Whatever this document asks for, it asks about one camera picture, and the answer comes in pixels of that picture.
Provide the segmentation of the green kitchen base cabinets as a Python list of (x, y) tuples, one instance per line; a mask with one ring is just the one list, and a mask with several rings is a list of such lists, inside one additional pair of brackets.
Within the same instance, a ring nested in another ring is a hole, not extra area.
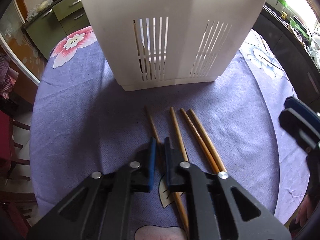
[(53, 48), (71, 33), (89, 26), (81, 0), (54, 0), (35, 18), (25, 22), (23, 29), (46, 58)]

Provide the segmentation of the purple floral tablecloth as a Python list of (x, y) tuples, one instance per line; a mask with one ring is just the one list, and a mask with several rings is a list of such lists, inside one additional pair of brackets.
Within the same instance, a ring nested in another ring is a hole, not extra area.
[(52, 52), (37, 91), (30, 136), (31, 179), (44, 216), (95, 171), (116, 172), (148, 147), (152, 116), (162, 143), (153, 187), (132, 195), (127, 239), (187, 239), (167, 187), (164, 139), (179, 150), (173, 107), (190, 163), (214, 174), (180, 109), (193, 109), (227, 172), (281, 224), (308, 187), (305, 153), (279, 123), (284, 102), (296, 96), (287, 74), (251, 30), (214, 82), (127, 92), (116, 82), (92, 28), (77, 32), (91, 44), (62, 63), (67, 40)]

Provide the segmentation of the light brown wooden chopstick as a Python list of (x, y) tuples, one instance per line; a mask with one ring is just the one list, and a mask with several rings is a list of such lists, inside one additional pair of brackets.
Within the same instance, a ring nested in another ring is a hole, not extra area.
[(194, 124), (196, 125), (197, 130), (200, 133), (201, 138), (204, 140), (205, 145), (207, 146), (209, 152), (211, 153), (213, 159), (215, 160), (215, 163), (218, 166), (219, 171), (227, 172), (227, 169), (226, 169), (225, 165), (223, 164), (213, 142), (211, 141), (208, 133), (204, 129), (203, 125), (201, 124), (201, 122), (200, 122), (199, 118), (197, 117), (197, 115), (195, 114), (194, 110), (189, 109), (189, 113), (194, 121)]

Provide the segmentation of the red wooden chair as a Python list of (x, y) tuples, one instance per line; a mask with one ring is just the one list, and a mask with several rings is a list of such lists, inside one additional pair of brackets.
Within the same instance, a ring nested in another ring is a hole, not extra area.
[[(30, 126), (16, 122), (1, 112), (1, 177), (11, 180), (30, 181), (26, 176), (11, 174), (16, 165), (30, 165), (29, 160), (20, 159), (15, 148), (23, 146), (14, 142), (13, 127), (29, 130)], [(1, 239), (26, 239), (30, 225), (22, 211), (22, 204), (35, 203), (35, 194), (1, 191)]]

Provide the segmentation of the white slotted utensil holder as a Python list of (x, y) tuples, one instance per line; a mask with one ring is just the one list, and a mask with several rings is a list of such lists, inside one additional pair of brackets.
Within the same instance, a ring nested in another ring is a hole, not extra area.
[(126, 91), (215, 81), (265, 1), (81, 0), (114, 78)]

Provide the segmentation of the brown ridged wooden chopstick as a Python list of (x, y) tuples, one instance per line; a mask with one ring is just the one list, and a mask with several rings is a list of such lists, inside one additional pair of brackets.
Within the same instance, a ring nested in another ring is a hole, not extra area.
[(136, 41), (136, 47), (137, 47), (137, 54), (140, 56), (140, 49), (139, 49), (139, 43), (138, 43), (138, 35), (137, 35), (137, 28), (136, 28), (136, 22), (133, 20), (133, 29), (135, 33), (135, 41)]

